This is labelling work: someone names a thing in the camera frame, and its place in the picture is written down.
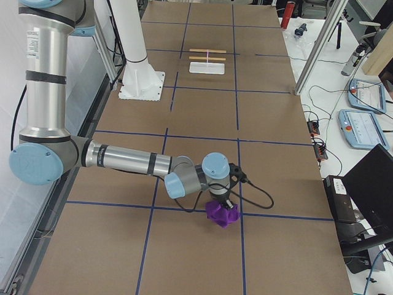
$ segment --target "black monitor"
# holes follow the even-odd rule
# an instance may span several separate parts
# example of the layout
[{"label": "black monitor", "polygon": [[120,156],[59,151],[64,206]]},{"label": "black monitor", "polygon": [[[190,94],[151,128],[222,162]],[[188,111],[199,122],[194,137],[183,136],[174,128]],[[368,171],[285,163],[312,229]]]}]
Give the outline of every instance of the black monitor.
[{"label": "black monitor", "polygon": [[393,157],[390,153],[378,144],[342,181],[348,195],[377,233],[357,243],[343,244],[343,254],[353,255],[381,244],[393,246]]}]

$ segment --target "white table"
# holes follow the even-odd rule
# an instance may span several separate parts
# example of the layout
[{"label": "white table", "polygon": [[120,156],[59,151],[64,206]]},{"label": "white table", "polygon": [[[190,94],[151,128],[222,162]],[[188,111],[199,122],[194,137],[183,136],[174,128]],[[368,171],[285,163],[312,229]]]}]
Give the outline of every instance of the white table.
[{"label": "white table", "polygon": [[[303,23],[307,24],[307,31],[301,38],[295,38],[295,28],[298,28]],[[288,28],[282,32],[286,42],[288,54],[291,58],[308,58],[308,55],[313,48],[314,41],[316,40],[323,26],[323,23],[324,20],[291,18]],[[343,22],[342,26],[340,49],[336,49],[336,42],[337,31],[334,32],[330,42],[326,44],[325,48],[323,49],[322,54],[319,57],[320,60],[339,61],[344,63],[348,60],[349,56],[357,47],[358,42],[356,41],[346,22]],[[305,63],[306,61],[291,59],[291,65],[296,81],[299,78],[299,75],[302,72]],[[310,97],[308,95],[308,90],[314,85],[321,86],[331,91],[345,89],[349,77],[344,77],[341,75],[340,72],[343,66],[344,65],[338,63],[327,63],[324,61],[317,62],[311,78],[307,82],[307,85],[303,93],[301,94],[302,103],[309,106],[311,108],[311,111],[315,112],[320,119],[327,118],[328,115],[312,105]],[[358,79],[364,79],[366,81],[380,82],[378,76],[366,76],[362,71],[361,67],[357,70],[354,77]],[[368,151],[365,150],[357,150],[351,148],[350,145],[346,142],[342,131],[340,130],[340,126],[338,123],[338,112],[341,109],[352,109],[352,107],[348,103],[347,93],[345,92],[342,95],[341,92],[329,93],[317,87],[314,87],[311,90],[310,94],[314,101],[314,104],[329,113],[332,112],[336,102],[341,96],[340,100],[337,103],[337,106],[332,112],[332,120],[330,120],[329,128],[327,129],[328,120],[322,120],[319,122],[319,129],[321,131],[321,135],[318,137],[322,138],[324,141],[327,139],[327,149],[332,151],[340,158],[343,164],[343,169],[340,175],[345,175],[362,157],[364,157],[368,153]],[[390,99],[390,96],[387,92],[386,98]],[[303,106],[305,111],[309,110],[307,106]],[[393,114],[393,104],[387,104],[387,113],[390,115]],[[312,114],[310,119],[315,119],[315,116]],[[377,119],[382,129],[393,129],[393,121],[390,118],[384,115],[377,115]],[[385,133],[385,135],[387,141],[391,146],[389,152],[393,154],[393,134]],[[339,161],[329,153],[328,157],[329,159],[323,161],[321,164],[321,176],[323,178],[325,178],[327,175],[337,175],[340,171]],[[362,221],[362,223],[363,222],[365,228],[370,227],[367,225],[366,221]],[[372,277],[378,282],[369,284],[367,294],[392,294],[393,265],[388,262],[386,262],[384,265],[386,268],[385,272],[373,272]],[[368,273],[369,270],[364,270],[363,272],[354,275],[348,270],[348,277],[354,293],[363,294],[364,286],[366,284],[365,278],[368,276]]]}]

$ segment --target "light blue cap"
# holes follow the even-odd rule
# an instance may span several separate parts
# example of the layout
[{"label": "light blue cap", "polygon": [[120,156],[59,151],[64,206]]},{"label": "light blue cap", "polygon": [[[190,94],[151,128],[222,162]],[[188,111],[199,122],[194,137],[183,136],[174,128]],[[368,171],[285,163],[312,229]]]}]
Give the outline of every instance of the light blue cap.
[{"label": "light blue cap", "polygon": [[212,152],[203,159],[202,170],[212,179],[224,179],[229,175],[228,159],[220,152]]},{"label": "light blue cap", "polygon": [[87,26],[84,28],[75,28],[75,31],[72,32],[72,36],[76,37],[92,37],[96,33],[96,26]]},{"label": "light blue cap", "polygon": [[171,199],[177,199],[185,196],[183,183],[175,172],[166,175],[164,182],[166,191]]},{"label": "light blue cap", "polygon": [[19,0],[25,6],[32,8],[49,8],[59,4],[62,0]]},{"label": "light blue cap", "polygon": [[9,165],[15,176],[29,184],[48,184],[63,174],[59,156],[38,143],[18,145],[11,152]]}]

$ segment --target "purple object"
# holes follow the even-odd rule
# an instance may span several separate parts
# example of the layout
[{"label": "purple object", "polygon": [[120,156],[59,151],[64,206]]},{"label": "purple object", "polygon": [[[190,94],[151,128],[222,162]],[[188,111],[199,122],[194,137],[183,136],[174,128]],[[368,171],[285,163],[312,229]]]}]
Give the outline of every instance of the purple object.
[{"label": "purple object", "polygon": [[240,217],[237,204],[234,204],[232,209],[227,210],[218,201],[206,203],[206,214],[210,220],[223,228],[226,228],[231,223],[237,222]]}]

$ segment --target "brown table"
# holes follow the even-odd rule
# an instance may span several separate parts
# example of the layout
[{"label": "brown table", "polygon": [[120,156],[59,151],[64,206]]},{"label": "brown table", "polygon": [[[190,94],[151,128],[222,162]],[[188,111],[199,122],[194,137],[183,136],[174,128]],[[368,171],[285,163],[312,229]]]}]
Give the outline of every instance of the brown table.
[{"label": "brown table", "polygon": [[[81,169],[30,294],[352,294],[275,9],[153,1],[142,27],[161,100],[113,92],[94,138],[195,163],[222,152],[276,205],[233,197],[242,217],[222,229],[208,193],[188,214],[155,178]],[[190,74],[190,48],[226,50],[225,74]]]}]

